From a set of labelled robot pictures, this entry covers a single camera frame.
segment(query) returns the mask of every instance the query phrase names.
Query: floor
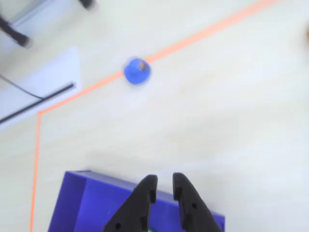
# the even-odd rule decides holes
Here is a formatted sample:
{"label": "floor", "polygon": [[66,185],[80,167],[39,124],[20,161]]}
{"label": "floor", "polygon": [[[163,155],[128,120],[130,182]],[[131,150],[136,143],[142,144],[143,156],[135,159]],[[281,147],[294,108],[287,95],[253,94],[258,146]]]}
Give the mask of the floor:
{"label": "floor", "polygon": [[[84,90],[0,131],[0,230],[47,231],[64,172],[90,169],[167,192],[183,172],[227,232],[308,231],[308,9],[98,0],[2,54],[18,79],[74,46]],[[152,68],[141,86],[121,74],[133,56]]]}

